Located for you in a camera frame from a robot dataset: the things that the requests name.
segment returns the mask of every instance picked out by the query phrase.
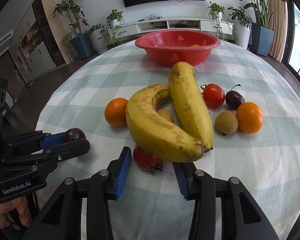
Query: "orange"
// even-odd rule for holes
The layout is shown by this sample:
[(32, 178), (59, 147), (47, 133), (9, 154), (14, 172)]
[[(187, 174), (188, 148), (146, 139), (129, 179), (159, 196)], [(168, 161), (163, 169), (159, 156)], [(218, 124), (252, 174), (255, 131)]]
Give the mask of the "orange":
[(263, 125), (262, 110), (252, 102), (241, 104), (235, 116), (238, 119), (238, 127), (245, 133), (256, 133)]
[(105, 109), (105, 119), (109, 125), (121, 126), (127, 124), (126, 107), (128, 100), (125, 98), (112, 99)]

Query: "curtain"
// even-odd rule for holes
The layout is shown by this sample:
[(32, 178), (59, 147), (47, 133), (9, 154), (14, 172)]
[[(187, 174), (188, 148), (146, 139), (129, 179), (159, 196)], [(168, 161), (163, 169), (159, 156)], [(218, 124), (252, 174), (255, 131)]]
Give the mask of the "curtain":
[(281, 62), (287, 39), (288, 29), (288, 7), (281, 0), (269, 0), (270, 14), (273, 13), (270, 21), (270, 29), (274, 31), (274, 39), (269, 54)]

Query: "potted plant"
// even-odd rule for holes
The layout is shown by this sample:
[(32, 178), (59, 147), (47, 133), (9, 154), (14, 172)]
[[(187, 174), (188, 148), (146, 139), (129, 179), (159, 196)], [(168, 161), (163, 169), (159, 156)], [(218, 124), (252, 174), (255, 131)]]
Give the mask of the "potted plant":
[(79, 58), (83, 59), (91, 56), (93, 54), (93, 47), (89, 38), (89, 32), (82, 33), (80, 27), (80, 23), (89, 26), (87, 20), (84, 18), (81, 7), (75, 3), (75, 0), (62, 0), (61, 3), (56, 4), (53, 17), (57, 14), (69, 19), (69, 28), (75, 36), (70, 42)]
[(243, 8), (253, 8), (256, 16), (256, 23), (252, 23), (252, 45), (254, 53), (266, 56), (268, 55), (274, 31), (270, 30), (270, 20), (272, 13), (269, 12), (269, 0), (250, 0)]
[(90, 28), (90, 39), (93, 48), (98, 54), (102, 54), (108, 50), (106, 43), (104, 42), (103, 33), (105, 31), (105, 25), (93, 25)]
[(245, 10), (240, 6), (237, 8), (233, 8), (231, 6), (228, 8), (228, 10), (233, 11), (232, 14), (229, 14), (231, 19), (237, 19), (237, 21), (234, 23), (237, 31), (235, 44), (241, 48), (247, 49), (250, 39), (252, 19), (249, 15), (245, 14)]
[(107, 21), (110, 22), (110, 26), (114, 29), (117, 25), (120, 25), (122, 20), (122, 12), (118, 12), (117, 9), (112, 10), (112, 12), (107, 17)]
[[(119, 22), (116, 22), (117, 24), (113, 27), (113, 21), (114, 17), (118, 17), (117, 19), (120, 19)], [(112, 49), (120, 44), (122, 44), (121, 41), (121, 34), (118, 32), (122, 26), (120, 26), (118, 23), (120, 23), (122, 20), (122, 12), (117, 12), (117, 10), (112, 10), (110, 15), (106, 18), (107, 23), (104, 28), (104, 42), (107, 44), (108, 49)]]
[(71, 61), (76, 58), (74, 48), (72, 47), (70, 41), (73, 39), (73, 34), (71, 30), (66, 31), (66, 36), (62, 40), (62, 46), (66, 48), (68, 54), (70, 55)]
[[(227, 40), (224, 37), (224, 34), (222, 32), (222, 26), (220, 24), (220, 21), (223, 18), (226, 21), (226, 23), (228, 24), (229, 29), (231, 29), (231, 27), (229, 25), (230, 20), (224, 14), (225, 8), (216, 3), (212, 3), (212, 2), (210, 2), (210, 3), (211, 3), (211, 5), (208, 7), (208, 9), (210, 8), (210, 12), (208, 13), (208, 15), (209, 15), (210, 22), (216, 28), (216, 36), (221, 40)], [(232, 35), (231, 39), (229, 39), (228, 41), (230, 42), (231, 40), (233, 40), (234, 39), (233, 37), (234, 37), (234, 34)]]
[(210, 3), (211, 5), (207, 8), (210, 8), (210, 12), (208, 13), (208, 15), (212, 17), (213, 21), (221, 21), (225, 8), (216, 3)]

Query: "tomato stem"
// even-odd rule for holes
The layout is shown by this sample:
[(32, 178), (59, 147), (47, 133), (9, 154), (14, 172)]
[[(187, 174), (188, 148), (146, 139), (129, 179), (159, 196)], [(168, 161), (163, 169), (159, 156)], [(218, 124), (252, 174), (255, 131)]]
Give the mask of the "tomato stem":
[(241, 85), (240, 85), (240, 84), (235, 85), (233, 88), (230, 89), (230, 91), (231, 91), (232, 89), (234, 89), (235, 87), (241, 87)]
[(159, 164), (157, 166), (151, 167), (151, 169), (149, 169), (149, 171), (154, 174), (154, 171), (163, 171), (163, 164)]
[(204, 93), (204, 89), (206, 88), (206, 86), (207, 86), (207, 85), (200, 85), (200, 88), (203, 90), (202, 93), (201, 93), (202, 95), (203, 95), (203, 93)]

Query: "kiwi fruit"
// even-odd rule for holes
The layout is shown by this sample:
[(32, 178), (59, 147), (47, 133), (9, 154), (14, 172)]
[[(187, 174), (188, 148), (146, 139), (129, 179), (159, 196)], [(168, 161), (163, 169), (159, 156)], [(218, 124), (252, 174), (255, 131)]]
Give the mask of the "kiwi fruit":
[(167, 109), (159, 109), (158, 114), (161, 115), (163, 118), (167, 119), (169, 122), (174, 123), (174, 118), (171, 112)]
[(223, 111), (215, 120), (216, 129), (223, 134), (234, 133), (238, 128), (238, 120), (230, 111)]

